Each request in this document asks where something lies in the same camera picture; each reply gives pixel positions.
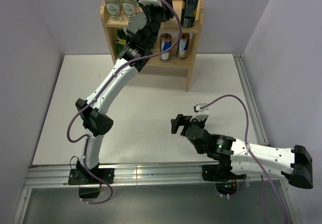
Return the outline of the silver blue energy can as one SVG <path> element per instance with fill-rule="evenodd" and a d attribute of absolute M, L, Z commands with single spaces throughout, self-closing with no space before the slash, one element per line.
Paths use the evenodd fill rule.
<path fill-rule="evenodd" d="M 177 58 L 185 59 L 188 55 L 188 47 L 189 47 L 190 34 L 182 33 L 180 41 L 178 43 L 177 49 Z"/>
<path fill-rule="evenodd" d="M 172 45 L 172 36 L 168 33 L 163 33 L 160 36 L 160 52 L 163 52 L 169 49 Z M 162 61 L 169 61 L 171 56 L 171 52 L 168 51 L 160 55 L 160 59 Z"/>

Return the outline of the black can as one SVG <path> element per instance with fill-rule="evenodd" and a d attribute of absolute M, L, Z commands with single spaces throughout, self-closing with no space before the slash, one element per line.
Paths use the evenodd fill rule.
<path fill-rule="evenodd" d="M 182 0 L 181 25 L 192 28 L 195 24 L 199 0 Z"/>

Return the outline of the green glass bottle front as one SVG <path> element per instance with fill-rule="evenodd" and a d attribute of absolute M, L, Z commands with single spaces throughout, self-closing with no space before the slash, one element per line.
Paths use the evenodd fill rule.
<path fill-rule="evenodd" d="M 116 51 L 117 59 L 124 57 L 126 55 L 128 34 L 125 32 L 124 28 L 117 28 L 117 38 L 116 38 Z"/>

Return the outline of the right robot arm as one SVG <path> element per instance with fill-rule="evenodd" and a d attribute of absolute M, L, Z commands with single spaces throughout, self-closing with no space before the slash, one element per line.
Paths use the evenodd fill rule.
<path fill-rule="evenodd" d="M 227 135 L 209 133 L 205 121 L 192 116 L 177 115 L 171 120 L 171 133 L 182 128 L 185 137 L 200 155 L 207 155 L 216 164 L 202 166 L 205 181 L 228 182 L 246 176 L 269 176 L 286 179 L 294 187 L 313 188 L 312 157 L 304 146 L 273 148 L 244 141 Z"/>

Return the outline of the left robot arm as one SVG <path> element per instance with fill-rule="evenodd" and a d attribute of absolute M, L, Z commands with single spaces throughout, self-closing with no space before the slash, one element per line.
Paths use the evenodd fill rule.
<path fill-rule="evenodd" d="M 158 33 L 163 22 L 178 15 L 173 0 L 137 0 L 142 12 L 132 16 L 127 28 L 128 42 L 118 55 L 113 69 L 98 88 L 85 100 L 75 103 L 77 116 L 85 129 L 86 140 L 82 156 L 76 163 L 80 178 L 93 183 L 98 177 L 99 152 L 104 135 L 112 128 L 113 120 L 106 114 L 114 99 L 126 84 L 155 57 Z"/>

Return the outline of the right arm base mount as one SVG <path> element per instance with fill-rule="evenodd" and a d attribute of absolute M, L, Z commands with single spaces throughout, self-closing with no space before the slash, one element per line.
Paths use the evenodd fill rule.
<path fill-rule="evenodd" d="M 246 174 L 236 175 L 231 171 L 222 171 L 217 165 L 202 165 L 202 179 L 214 182 L 220 198 L 231 199 L 245 186 Z"/>

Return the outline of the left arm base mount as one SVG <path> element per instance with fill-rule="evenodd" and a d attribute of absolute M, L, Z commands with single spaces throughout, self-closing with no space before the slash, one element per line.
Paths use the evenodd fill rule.
<path fill-rule="evenodd" d="M 100 168 L 96 166 L 91 170 L 91 172 L 108 184 L 113 183 L 115 172 L 114 168 Z M 95 179 L 83 167 L 81 167 L 80 170 L 77 168 L 70 170 L 68 185 L 79 186 L 78 195 L 80 198 L 96 199 L 101 192 L 102 182 Z"/>

